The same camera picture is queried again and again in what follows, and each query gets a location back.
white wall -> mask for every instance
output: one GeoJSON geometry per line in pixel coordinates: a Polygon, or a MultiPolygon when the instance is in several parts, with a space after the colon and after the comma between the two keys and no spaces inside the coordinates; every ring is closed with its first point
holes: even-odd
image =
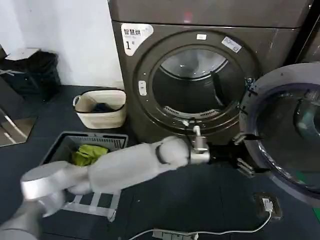
{"type": "Polygon", "coordinates": [[[107,0],[1,1],[13,4],[27,47],[58,53],[62,84],[123,86],[107,0]]]}
{"type": "Polygon", "coordinates": [[[8,53],[25,46],[12,0],[0,0],[0,44],[8,53]]]}

label sticker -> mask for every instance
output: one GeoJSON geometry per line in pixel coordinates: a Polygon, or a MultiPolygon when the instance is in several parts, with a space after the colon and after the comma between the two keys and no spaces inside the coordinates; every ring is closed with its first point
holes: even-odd
{"type": "Polygon", "coordinates": [[[241,49],[242,46],[233,41],[230,37],[225,37],[222,42],[223,45],[225,45],[227,48],[231,49],[235,53],[238,53],[241,49]]]}
{"type": "Polygon", "coordinates": [[[197,34],[196,35],[197,40],[206,40],[207,39],[207,34],[197,34]]]}
{"type": "Polygon", "coordinates": [[[143,81],[143,80],[138,81],[138,89],[139,89],[139,94],[141,96],[146,96],[147,95],[146,81],[143,81]]]}
{"type": "Polygon", "coordinates": [[[138,47],[153,33],[154,28],[150,24],[123,23],[121,34],[125,54],[133,56],[138,47]]]}

number 1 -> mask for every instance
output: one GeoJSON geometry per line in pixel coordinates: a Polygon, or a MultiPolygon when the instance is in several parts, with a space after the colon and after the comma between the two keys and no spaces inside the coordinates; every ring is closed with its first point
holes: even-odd
{"type": "Polygon", "coordinates": [[[129,42],[126,41],[126,49],[131,50],[130,46],[129,46],[129,42]]]}

white cable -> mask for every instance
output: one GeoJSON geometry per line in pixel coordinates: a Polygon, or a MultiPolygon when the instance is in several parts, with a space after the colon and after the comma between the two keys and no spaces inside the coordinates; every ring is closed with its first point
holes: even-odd
{"type": "Polygon", "coordinates": [[[212,232],[212,231],[193,231],[193,232],[180,232],[180,231],[172,231],[172,230],[165,230],[165,229],[150,229],[150,230],[146,230],[143,231],[133,237],[131,237],[128,240],[134,240],[144,234],[150,233],[150,232],[161,232],[161,233],[165,233],[165,234],[176,234],[176,235],[182,235],[182,236],[192,236],[194,235],[194,239],[198,239],[199,234],[209,234],[209,235],[224,235],[224,234],[231,234],[231,233],[244,233],[244,234],[252,234],[255,233],[259,230],[261,230],[271,219],[272,216],[272,211],[269,211],[269,216],[267,218],[267,220],[258,228],[254,229],[254,230],[230,230],[230,231],[223,231],[223,232],[212,232]]]}

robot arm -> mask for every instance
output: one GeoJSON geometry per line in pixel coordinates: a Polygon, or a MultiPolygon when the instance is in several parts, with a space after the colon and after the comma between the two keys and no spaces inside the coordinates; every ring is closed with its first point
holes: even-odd
{"type": "Polygon", "coordinates": [[[12,219],[0,227],[0,239],[37,240],[38,219],[65,205],[65,189],[77,195],[92,191],[112,193],[188,164],[207,163],[210,154],[206,139],[199,127],[194,131],[193,146],[172,136],[108,153],[88,167],[56,161],[30,170],[20,181],[24,202],[12,219]]]}

